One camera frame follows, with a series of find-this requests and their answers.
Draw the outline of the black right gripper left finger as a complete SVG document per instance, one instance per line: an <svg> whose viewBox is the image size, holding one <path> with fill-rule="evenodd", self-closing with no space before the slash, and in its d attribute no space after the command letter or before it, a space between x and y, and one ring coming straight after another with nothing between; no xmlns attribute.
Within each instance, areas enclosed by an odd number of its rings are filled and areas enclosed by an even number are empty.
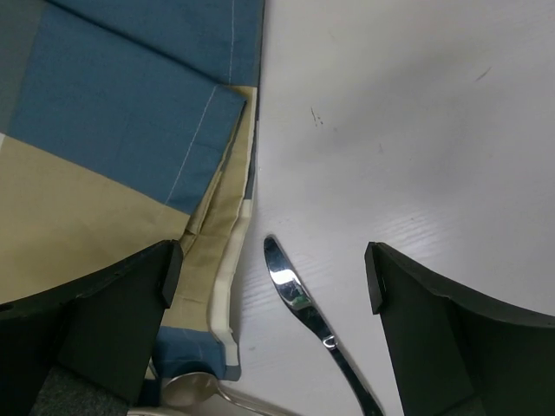
<svg viewBox="0 0 555 416"><path fill-rule="evenodd" d="M3 415L124 415L140 396L183 260L161 241L1 306Z"/></svg>

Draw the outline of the blue beige checked placemat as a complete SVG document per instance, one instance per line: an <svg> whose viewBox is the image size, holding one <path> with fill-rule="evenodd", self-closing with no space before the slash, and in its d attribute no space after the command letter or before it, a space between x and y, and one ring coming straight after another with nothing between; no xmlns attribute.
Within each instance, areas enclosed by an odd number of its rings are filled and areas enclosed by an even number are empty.
<svg viewBox="0 0 555 416"><path fill-rule="evenodd" d="M251 203L262 1L1 4L1 299L161 240L184 251L159 375L241 374L229 290Z"/></svg>

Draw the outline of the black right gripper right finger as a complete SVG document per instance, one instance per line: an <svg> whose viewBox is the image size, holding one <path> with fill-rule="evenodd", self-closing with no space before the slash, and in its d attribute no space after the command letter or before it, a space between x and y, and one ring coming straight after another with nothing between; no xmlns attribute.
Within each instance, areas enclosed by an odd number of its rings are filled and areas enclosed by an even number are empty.
<svg viewBox="0 0 555 416"><path fill-rule="evenodd" d="M450 280L384 243L369 299L407 415L552 415L554 319Z"/></svg>

